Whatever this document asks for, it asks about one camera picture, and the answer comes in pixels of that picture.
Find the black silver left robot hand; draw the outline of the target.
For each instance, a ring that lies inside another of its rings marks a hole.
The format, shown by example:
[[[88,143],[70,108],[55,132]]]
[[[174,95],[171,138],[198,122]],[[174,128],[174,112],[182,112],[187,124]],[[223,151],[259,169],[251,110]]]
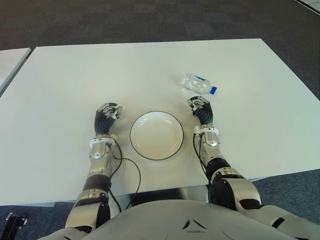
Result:
[[[102,104],[95,112],[95,135],[109,135],[110,129],[123,111],[123,107],[117,103],[108,102]]]

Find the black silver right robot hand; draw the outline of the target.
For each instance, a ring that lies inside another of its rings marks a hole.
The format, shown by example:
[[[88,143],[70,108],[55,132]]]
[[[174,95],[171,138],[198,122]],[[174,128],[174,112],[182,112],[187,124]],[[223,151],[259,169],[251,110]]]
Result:
[[[214,114],[208,99],[203,96],[193,96],[187,100],[192,110],[192,114],[196,116],[200,125],[213,125]]]

